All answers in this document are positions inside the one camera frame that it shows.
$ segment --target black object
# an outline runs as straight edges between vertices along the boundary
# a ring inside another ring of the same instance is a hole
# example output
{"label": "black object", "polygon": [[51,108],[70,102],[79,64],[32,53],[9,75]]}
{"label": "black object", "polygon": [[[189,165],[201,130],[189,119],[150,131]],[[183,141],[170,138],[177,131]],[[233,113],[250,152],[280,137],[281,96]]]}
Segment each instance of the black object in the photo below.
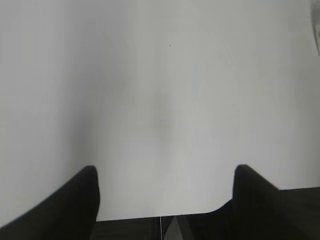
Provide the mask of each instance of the black object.
{"label": "black object", "polygon": [[0,240],[89,240],[99,204],[97,170],[86,166],[46,200],[0,228]]}
{"label": "black object", "polygon": [[320,240],[320,187],[279,190],[239,165],[232,200],[177,221],[186,240]]}
{"label": "black object", "polygon": [[161,240],[160,217],[98,221],[94,240]]}

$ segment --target white backdrop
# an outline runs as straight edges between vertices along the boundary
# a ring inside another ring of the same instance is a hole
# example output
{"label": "white backdrop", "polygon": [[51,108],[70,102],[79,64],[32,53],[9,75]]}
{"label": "white backdrop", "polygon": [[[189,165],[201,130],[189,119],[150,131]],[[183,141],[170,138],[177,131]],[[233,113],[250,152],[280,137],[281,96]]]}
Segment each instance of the white backdrop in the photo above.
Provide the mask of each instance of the white backdrop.
{"label": "white backdrop", "polygon": [[308,1],[0,0],[0,37],[0,225],[88,164],[99,220],[320,186]]}

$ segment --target white surface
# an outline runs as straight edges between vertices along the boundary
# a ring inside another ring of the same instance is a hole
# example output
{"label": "white surface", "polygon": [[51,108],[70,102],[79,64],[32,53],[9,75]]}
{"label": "white surface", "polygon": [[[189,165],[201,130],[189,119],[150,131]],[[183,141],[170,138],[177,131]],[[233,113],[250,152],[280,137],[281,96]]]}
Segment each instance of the white surface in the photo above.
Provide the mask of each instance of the white surface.
{"label": "white surface", "polygon": [[320,186],[308,1],[0,4],[0,224],[87,164],[98,220],[213,211],[238,164]]}

